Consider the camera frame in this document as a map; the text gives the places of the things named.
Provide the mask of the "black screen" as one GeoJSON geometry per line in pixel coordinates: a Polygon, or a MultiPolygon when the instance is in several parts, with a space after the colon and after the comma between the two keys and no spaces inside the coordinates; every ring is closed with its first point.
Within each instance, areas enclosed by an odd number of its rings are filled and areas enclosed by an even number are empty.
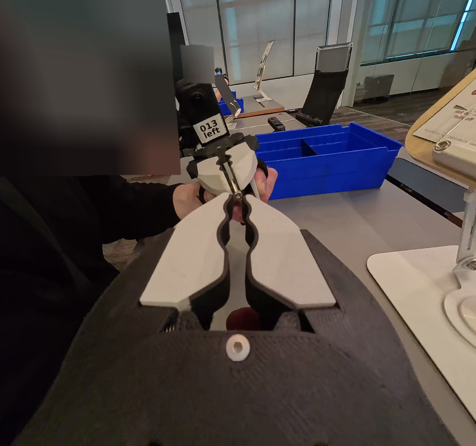
{"type": "Polygon", "coordinates": [[[174,92],[177,93],[177,84],[180,80],[183,79],[181,47],[182,45],[185,45],[185,38],[179,12],[168,13],[167,20],[170,34],[174,92]]]}

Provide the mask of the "metal bolt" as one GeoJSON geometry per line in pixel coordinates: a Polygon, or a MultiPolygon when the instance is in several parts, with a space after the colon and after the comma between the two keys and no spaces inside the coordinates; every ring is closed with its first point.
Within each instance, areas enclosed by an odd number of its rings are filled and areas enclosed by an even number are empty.
{"type": "Polygon", "coordinates": [[[234,196],[235,192],[241,191],[236,175],[232,169],[232,165],[230,164],[230,161],[219,159],[219,165],[224,171],[224,175],[230,186],[231,194],[234,196]]]}

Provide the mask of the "grey desk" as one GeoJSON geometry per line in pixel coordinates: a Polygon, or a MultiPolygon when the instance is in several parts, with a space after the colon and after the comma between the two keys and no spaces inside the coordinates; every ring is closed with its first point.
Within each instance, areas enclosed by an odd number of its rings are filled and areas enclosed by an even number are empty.
{"type": "Polygon", "coordinates": [[[378,189],[271,200],[307,229],[375,295],[392,321],[423,391],[459,445],[475,445],[475,422],[367,269],[377,253],[458,244],[461,228],[389,181],[378,189]]]}

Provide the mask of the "white plastic block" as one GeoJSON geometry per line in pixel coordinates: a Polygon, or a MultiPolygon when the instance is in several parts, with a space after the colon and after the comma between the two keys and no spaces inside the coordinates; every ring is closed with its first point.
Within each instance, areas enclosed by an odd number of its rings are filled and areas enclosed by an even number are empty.
{"type": "Polygon", "coordinates": [[[476,187],[476,144],[475,140],[445,137],[432,149],[435,163],[446,166],[465,178],[471,188],[476,187]]]}

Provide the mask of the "frosted glass partition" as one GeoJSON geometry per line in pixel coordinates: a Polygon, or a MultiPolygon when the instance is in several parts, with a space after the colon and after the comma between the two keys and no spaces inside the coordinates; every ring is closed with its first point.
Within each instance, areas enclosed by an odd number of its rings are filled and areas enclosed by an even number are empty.
{"type": "Polygon", "coordinates": [[[327,42],[331,0],[180,0],[188,42],[213,47],[233,84],[254,82],[274,41],[264,79],[312,73],[327,42]]]}

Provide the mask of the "wooden table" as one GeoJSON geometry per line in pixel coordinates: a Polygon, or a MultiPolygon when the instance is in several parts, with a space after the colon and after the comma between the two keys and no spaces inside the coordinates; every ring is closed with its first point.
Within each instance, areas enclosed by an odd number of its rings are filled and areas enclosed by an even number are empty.
{"type": "Polygon", "coordinates": [[[258,102],[252,95],[244,96],[244,110],[234,118],[248,118],[262,114],[274,114],[285,111],[283,104],[274,99],[258,102]]]}

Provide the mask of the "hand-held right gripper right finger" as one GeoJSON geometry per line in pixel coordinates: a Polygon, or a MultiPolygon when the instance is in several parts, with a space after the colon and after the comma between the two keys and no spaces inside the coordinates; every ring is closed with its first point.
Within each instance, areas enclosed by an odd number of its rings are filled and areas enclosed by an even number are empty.
{"type": "Polygon", "coordinates": [[[273,330],[285,313],[336,307],[332,293],[299,226],[253,195],[243,200],[246,241],[246,296],[260,328],[273,330]]]}

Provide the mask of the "person's left forearm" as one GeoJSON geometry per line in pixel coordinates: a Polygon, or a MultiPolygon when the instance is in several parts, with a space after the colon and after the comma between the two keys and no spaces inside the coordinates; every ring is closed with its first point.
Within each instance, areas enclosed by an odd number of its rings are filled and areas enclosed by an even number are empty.
{"type": "Polygon", "coordinates": [[[120,175],[104,181],[96,197],[104,243],[153,237],[180,221],[173,195],[183,184],[131,183],[120,175]]]}

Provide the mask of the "window with dark frame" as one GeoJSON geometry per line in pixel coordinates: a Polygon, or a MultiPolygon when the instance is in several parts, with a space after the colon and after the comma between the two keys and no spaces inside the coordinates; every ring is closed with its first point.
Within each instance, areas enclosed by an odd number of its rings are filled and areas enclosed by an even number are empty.
{"type": "Polygon", "coordinates": [[[372,0],[360,65],[463,51],[475,24],[476,0],[372,0]]]}

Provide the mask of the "black tilted panel stand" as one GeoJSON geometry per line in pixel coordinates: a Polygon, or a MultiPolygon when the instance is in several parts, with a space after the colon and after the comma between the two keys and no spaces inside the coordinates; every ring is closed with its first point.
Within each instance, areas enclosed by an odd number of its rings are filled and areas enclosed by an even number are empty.
{"type": "Polygon", "coordinates": [[[231,110],[231,116],[225,118],[225,122],[232,122],[234,119],[236,119],[241,113],[241,107],[238,104],[237,99],[233,95],[232,90],[230,89],[230,84],[227,82],[227,79],[224,77],[223,73],[215,73],[214,76],[214,83],[218,87],[218,92],[220,92],[222,98],[225,100],[226,106],[231,110]]]}

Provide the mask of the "wooden board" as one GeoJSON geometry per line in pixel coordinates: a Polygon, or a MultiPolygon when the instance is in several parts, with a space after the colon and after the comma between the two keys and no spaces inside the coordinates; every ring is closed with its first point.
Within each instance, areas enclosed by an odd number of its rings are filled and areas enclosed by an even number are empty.
{"type": "MultiPolygon", "coordinates": [[[[476,79],[476,70],[473,70],[465,78],[463,78],[456,86],[453,86],[448,93],[446,93],[439,100],[437,100],[430,109],[428,109],[411,126],[408,132],[405,140],[405,147],[408,153],[416,159],[418,162],[437,171],[441,174],[449,176],[464,186],[468,186],[470,189],[475,190],[475,188],[471,188],[464,182],[465,178],[459,176],[456,172],[447,169],[444,165],[435,163],[432,156],[433,146],[436,142],[426,140],[413,135],[413,133],[428,121],[432,116],[434,116],[442,107],[448,104],[456,95],[458,95],[465,86],[468,86],[473,80],[476,79]]],[[[472,122],[459,122],[453,129],[451,129],[445,137],[456,137],[456,138],[464,138],[476,140],[476,119],[472,122]]]]}

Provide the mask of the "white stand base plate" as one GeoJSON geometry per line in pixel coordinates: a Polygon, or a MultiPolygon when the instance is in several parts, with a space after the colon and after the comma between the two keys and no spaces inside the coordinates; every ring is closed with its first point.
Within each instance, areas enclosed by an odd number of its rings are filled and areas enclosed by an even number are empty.
{"type": "Polygon", "coordinates": [[[476,418],[475,251],[385,252],[368,270],[469,413],[476,418]]]}

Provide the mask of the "grey cabinet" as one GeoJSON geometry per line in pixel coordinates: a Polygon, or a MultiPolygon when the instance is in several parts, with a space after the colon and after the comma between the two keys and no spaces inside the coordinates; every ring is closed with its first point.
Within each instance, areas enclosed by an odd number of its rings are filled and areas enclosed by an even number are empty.
{"type": "Polygon", "coordinates": [[[389,100],[394,73],[381,73],[365,78],[363,102],[368,104],[385,103],[389,100]]]}

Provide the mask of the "person's left hand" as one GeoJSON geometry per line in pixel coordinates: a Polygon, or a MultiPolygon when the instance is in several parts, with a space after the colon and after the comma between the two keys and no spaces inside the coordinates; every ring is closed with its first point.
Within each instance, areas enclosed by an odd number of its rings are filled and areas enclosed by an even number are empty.
{"type": "MultiPolygon", "coordinates": [[[[258,168],[253,176],[259,198],[265,203],[269,202],[278,177],[278,172],[274,168],[269,166],[267,173],[266,175],[261,168],[258,168]]],[[[199,199],[200,189],[201,185],[199,182],[175,187],[173,192],[173,205],[180,220],[183,220],[204,204],[199,199]]]]}

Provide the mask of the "tilted display stand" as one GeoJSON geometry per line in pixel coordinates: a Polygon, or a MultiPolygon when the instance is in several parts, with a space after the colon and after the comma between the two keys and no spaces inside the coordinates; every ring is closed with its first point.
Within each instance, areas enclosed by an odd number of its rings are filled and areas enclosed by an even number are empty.
{"type": "Polygon", "coordinates": [[[257,77],[254,80],[254,84],[253,84],[254,90],[260,93],[260,95],[254,96],[254,99],[260,104],[271,100],[271,97],[269,97],[264,93],[261,85],[262,85],[262,81],[263,81],[263,77],[264,77],[264,72],[265,72],[265,64],[267,61],[267,58],[270,56],[270,53],[271,53],[271,50],[272,50],[274,43],[275,43],[275,40],[271,40],[266,44],[265,51],[264,51],[262,58],[260,60],[259,70],[258,70],[258,73],[257,73],[257,77]]]}

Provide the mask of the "printed paper sheet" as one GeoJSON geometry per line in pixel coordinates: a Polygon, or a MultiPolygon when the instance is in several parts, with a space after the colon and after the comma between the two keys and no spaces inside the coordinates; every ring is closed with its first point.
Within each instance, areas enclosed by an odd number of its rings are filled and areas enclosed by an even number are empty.
{"type": "Polygon", "coordinates": [[[437,143],[459,122],[475,119],[476,80],[473,80],[456,97],[442,107],[415,133],[417,137],[437,143]]]}

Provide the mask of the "small blue bin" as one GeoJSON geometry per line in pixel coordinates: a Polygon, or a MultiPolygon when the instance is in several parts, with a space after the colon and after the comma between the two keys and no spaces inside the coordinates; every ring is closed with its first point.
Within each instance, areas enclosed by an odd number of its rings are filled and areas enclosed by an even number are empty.
{"type": "MultiPolygon", "coordinates": [[[[236,91],[232,91],[232,93],[240,107],[240,114],[244,113],[245,112],[244,98],[238,97],[236,91]]],[[[223,116],[231,116],[232,114],[232,111],[228,108],[228,106],[223,97],[219,100],[219,106],[220,106],[220,109],[221,109],[223,116]]]]}

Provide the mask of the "grey table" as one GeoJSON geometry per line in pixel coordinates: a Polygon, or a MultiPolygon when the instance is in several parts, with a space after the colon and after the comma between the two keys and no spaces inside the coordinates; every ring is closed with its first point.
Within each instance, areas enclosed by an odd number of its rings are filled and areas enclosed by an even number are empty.
{"type": "Polygon", "coordinates": [[[274,127],[269,123],[269,119],[276,117],[285,125],[286,131],[305,129],[306,125],[297,120],[286,111],[279,111],[271,114],[259,114],[253,117],[234,119],[228,123],[230,133],[240,132],[245,135],[258,135],[262,133],[272,133],[274,127]]]}

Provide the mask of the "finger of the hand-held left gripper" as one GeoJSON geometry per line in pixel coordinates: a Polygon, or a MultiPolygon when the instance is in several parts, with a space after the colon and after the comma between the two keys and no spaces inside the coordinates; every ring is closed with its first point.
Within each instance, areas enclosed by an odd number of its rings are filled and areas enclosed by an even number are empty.
{"type": "Polygon", "coordinates": [[[219,165],[219,159],[230,160],[228,155],[219,155],[209,158],[196,159],[197,178],[201,185],[211,194],[231,194],[230,186],[223,169],[219,165]]]}
{"type": "Polygon", "coordinates": [[[258,168],[256,151],[246,142],[231,147],[227,150],[228,164],[235,174],[239,190],[244,191],[250,185],[258,168]]]}

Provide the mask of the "black office chair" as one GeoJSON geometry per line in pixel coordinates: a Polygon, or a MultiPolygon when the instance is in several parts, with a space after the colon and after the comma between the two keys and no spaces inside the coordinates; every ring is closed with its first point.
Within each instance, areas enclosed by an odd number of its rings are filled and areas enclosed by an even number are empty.
{"type": "Polygon", "coordinates": [[[349,74],[353,42],[317,47],[315,71],[304,105],[296,119],[306,126],[328,125],[349,74]]]}

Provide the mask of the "blue plastic bin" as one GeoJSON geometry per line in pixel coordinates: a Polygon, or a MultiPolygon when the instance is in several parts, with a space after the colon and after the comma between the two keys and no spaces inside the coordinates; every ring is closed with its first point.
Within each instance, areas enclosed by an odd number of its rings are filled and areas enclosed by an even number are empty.
{"type": "Polygon", "coordinates": [[[404,146],[355,122],[257,137],[257,156],[278,172],[272,200],[379,188],[404,146]]]}

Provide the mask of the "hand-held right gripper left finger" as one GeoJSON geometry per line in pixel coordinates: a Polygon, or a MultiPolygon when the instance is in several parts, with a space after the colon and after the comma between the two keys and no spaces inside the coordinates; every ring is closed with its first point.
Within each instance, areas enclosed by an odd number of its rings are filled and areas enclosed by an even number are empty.
{"type": "Polygon", "coordinates": [[[224,192],[193,211],[173,229],[140,296],[143,306],[193,312],[209,330],[230,299],[230,221],[233,196],[224,192]]]}

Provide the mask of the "person's black clothing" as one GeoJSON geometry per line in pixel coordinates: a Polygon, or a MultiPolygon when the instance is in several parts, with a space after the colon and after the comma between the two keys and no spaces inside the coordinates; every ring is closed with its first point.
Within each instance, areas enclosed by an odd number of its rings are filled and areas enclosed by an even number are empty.
{"type": "Polygon", "coordinates": [[[1,445],[55,381],[84,317],[117,275],[93,197],[108,176],[1,176],[1,445]]]}

